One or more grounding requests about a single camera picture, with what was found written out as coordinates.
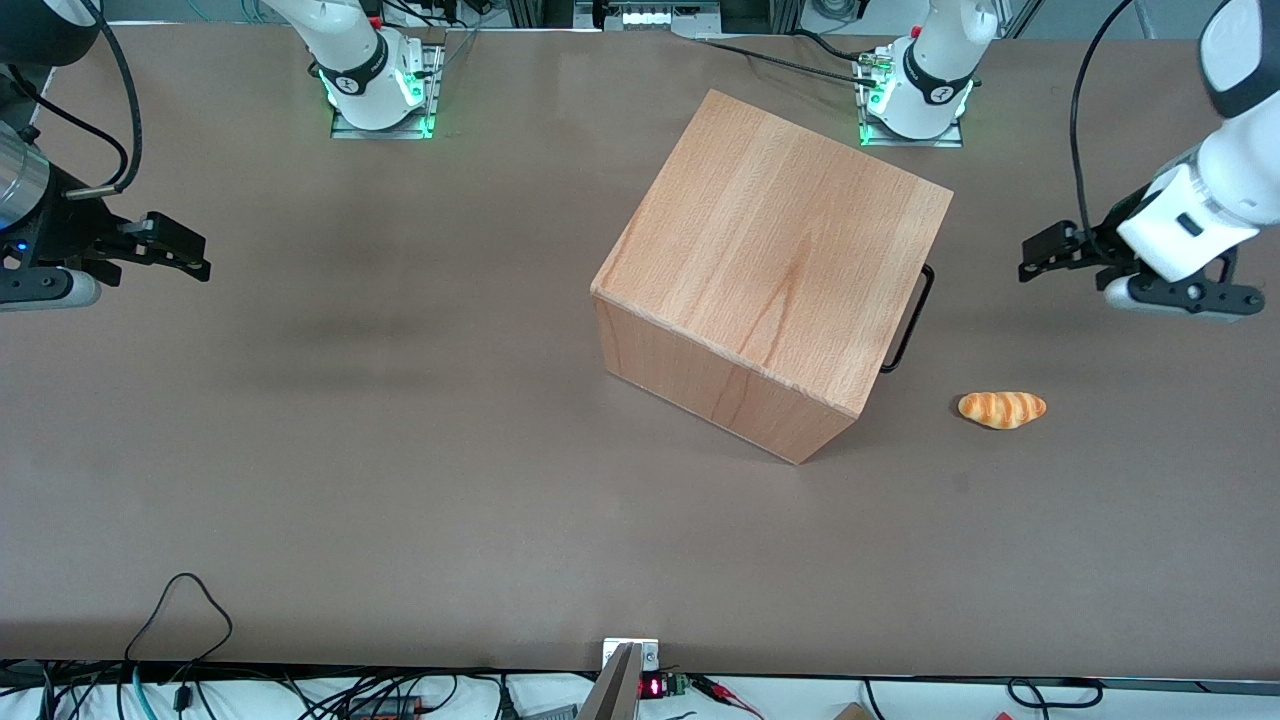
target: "wooden box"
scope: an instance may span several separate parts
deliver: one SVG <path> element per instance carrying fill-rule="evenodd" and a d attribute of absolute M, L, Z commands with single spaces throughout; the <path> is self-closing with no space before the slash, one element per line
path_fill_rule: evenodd
<path fill-rule="evenodd" d="M 591 282 L 605 365 L 800 462 L 861 413 L 950 201 L 712 91 Z"/>

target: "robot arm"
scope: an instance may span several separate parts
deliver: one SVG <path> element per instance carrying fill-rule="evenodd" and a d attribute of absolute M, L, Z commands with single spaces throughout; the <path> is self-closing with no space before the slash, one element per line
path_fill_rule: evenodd
<path fill-rule="evenodd" d="M 1019 279 L 1105 265 L 1125 310 L 1238 320 L 1262 292 L 1233 284 L 1236 246 L 1280 224 L 1280 3 L 1226 0 L 1201 36 L 1201 72 L 1222 127 L 1175 158 L 1096 228 L 1059 223 L 1023 243 Z M 1222 261 L 1216 278 L 1206 265 Z"/>
<path fill-rule="evenodd" d="M 0 0 L 0 65 L 79 60 L 100 32 L 86 1 Z M 329 101 L 353 127 L 393 127 L 425 102 L 421 41 L 375 29 L 353 0 L 266 1 L 306 41 Z M 102 188 L 50 163 L 36 136 L 0 122 L 0 311 L 91 305 L 101 284 L 120 283 L 119 260 L 209 279 L 202 236 L 160 213 L 136 223 L 111 214 Z"/>
<path fill-rule="evenodd" d="M 426 101 L 422 41 L 374 29 L 356 0 L 264 0 L 298 31 L 329 102 L 352 126 L 387 129 Z"/>
<path fill-rule="evenodd" d="M 998 24 L 992 0 L 929 0 L 919 33 L 877 49 L 888 61 L 872 69 L 881 85 L 867 111 L 902 137 L 938 137 L 961 113 Z"/>

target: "table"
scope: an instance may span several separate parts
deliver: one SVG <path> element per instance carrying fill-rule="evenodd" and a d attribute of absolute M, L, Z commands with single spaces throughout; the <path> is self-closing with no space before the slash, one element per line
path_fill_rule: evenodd
<path fill-rule="evenodd" d="M 146 151 L 113 209 L 205 233 L 214 279 L 129 266 L 91 309 L 0 319 L 0 656 L 118 657 L 193 570 L 236 618 L 223 660 L 581 669 L 643 634 L 722 673 L 1280 679 L 1280 311 L 1016 282 L 1075 211 L 1082 44 L 996 44 L 964 150 L 870 150 L 955 191 L 938 281 L 861 420 L 792 468 L 607 375 L 588 283 L 709 88 L 854 143 L 846 86 L 660 33 L 484 33 L 435 140 L 330 141 L 287 28 L 119 36 Z M 1096 63 L 1101 218 L 1216 119 L 1192 44 Z M 52 97 L 127 136 L 104 47 Z M 975 389 L 1050 411 L 986 430 L 951 411 Z M 218 634 L 188 587 L 140 653 Z"/>

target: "croissant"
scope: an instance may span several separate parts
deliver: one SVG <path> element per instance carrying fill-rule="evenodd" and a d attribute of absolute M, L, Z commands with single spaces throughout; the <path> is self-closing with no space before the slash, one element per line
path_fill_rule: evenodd
<path fill-rule="evenodd" d="M 1048 406 L 1029 392 L 970 392 L 960 398 L 957 409 L 974 423 L 1011 430 L 1039 418 Z"/>

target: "box handle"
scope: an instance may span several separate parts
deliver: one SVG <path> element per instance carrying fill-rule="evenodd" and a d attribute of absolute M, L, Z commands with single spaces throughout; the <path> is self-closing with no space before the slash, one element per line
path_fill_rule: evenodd
<path fill-rule="evenodd" d="M 929 288 L 933 287 L 933 268 L 928 263 L 920 268 L 920 274 L 924 275 L 924 288 L 920 290 L 920 299 L 915 301 L 915 310 L 911 311 L 911 319 L 906 322 L 906 329 L 902 331 L 902 340 L 897 343 L 897 352 L 893 354 L 893 360 L 887 365 L 881 365 L 881 373 L 892 373 L 897 369 L 897 364 L 902 361 L 902 354 L 906 352 L 906 343 L 911 341 L 911 333 L 915 332 L 915 323 L 920 319 L 920 311 L 924 310 L 924 301 L 929 299 Z"/>

